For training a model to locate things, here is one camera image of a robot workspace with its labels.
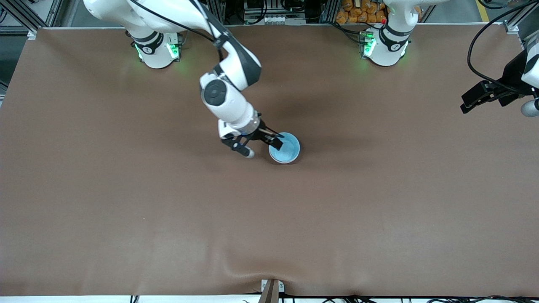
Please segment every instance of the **brown mat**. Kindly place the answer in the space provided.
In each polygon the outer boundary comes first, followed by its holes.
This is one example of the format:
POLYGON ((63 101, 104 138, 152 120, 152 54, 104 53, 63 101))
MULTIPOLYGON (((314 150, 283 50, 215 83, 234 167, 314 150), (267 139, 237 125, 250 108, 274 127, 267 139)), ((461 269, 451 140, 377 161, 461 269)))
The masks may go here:
MULTIPOLYGON (((232 31, 261 60, 245 91, 302 143, 279 166, 222 145, 190 35, 150 70, 123 31, 42 30, 1 108, 2 295, 224 294, 279 278, 297 295, 539 296, 539 128, 460 95, 478 26, 419 26, 381 68, 330 27, 232 31)), ((497 77, 520 48, 476 48, 497 77)))

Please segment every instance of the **green led light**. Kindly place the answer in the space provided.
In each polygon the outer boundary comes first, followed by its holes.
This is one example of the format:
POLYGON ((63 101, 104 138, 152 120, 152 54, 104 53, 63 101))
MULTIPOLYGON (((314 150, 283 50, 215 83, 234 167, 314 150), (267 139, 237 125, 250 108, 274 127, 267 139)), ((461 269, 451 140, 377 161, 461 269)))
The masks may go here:
POLYGON ((136 44, 135 44, 135 48, 136 48, 137 53, 139 53, 139 58, 142 60, 142 54, 140 53, 140 49, 136 44))
POLYGON ((178 46, 176 46, 174 44, 168 44, 167 43, 167 48, 169 50, 170 55, 173 58, 178 58, 178 46))
POLYGON ((372 55, 372 51, 374 50, 374 47, 376 46, 376 39, 371 39, 369 43, 365 46, 365 56, 372 55))
POLYGON ((401 57, 404 56, 404 54, 406 53, 406 47, 407 47, 407 46, 408 46, 408 41, 406 41, 406 43, 405 43, 404 46, 403 46, 403 51, 402 51, 402 53, 400 53, 400 56, 401 56, 401 57))

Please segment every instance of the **blue bowl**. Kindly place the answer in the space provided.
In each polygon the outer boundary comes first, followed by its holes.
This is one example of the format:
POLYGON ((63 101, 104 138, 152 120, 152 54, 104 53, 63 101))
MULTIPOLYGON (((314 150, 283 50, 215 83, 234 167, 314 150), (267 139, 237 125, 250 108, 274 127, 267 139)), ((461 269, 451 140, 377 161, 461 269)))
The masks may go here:
POLYGON ((286 164, 290 163, 300 154, 300 141, 291 133, 280 133, 284 138, 279 138, 282 141, 280 150, 277 150, 273 146, 269 146, 269 155, 273 160, 286 164))

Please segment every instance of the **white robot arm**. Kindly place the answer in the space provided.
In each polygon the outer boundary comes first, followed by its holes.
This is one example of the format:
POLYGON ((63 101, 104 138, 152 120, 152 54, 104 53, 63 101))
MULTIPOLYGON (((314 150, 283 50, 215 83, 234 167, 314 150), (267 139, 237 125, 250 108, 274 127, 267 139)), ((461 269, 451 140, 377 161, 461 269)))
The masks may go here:
POLYGON ((84 0, 84 4, 95 17, 123 25, 152 68, 166 67, 177 59, 170 52, 170 42, 178 32, 203 35, 196 30, 203 29, 210 33, 206 38, 219 54, 223 48, 228 56, 200 78, 200 92, 206 107, 219 119, 221 141, 249 158, 254 156, 246 146, 251 140, 281 148, 282 136, 266 127, 241 94, 258 81, 260 61, 198 0, 84 0))
POLYGON ((365 48, 365 57, 377 65, 391 66, 404 56, 408 38, 419 20, 415 7, 434 5, 448 0, 384 0, 388 7, 388 20, 372 32, 369 47, 365 48))
POLYGON ((539 36, 526 44, 526 49, 513 58, 503 69, 501 78, 477 83, 462 95, 460 109, 464 114, 476 106, 498 100, 507 106, 516 99, 532 95, 534 99, 524 103, 521 112, 526 117, 539 116, 539 36))

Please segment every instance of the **white robot link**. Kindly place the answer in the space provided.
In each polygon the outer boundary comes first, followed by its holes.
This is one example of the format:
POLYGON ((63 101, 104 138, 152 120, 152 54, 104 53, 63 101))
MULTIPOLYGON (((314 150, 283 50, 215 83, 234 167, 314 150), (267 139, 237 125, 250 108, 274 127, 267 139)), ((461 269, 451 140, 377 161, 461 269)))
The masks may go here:
POLYGON ((211 40, 220 59, 220 50, 225 49, 227 57, 200 78, 202 100, 219 119, 222 143, 247 158, 254 156, 246 145, 252 140, 281 148, 282 135, 268 128, 241 94, 260 78, 260 61, 198 0, 84 0, 84 5, 94 17, 124 26, 151 68, 166 67, 178 58, 174 41, 185 30, 211 40))
POLYGON ((363 54, 373 63, 391 66, 404 56, 409 36, 419 20, 415 7, 434 5, 448 0, 384 0, 388 20, 382 27, 372 27, 368 32, 363 54))

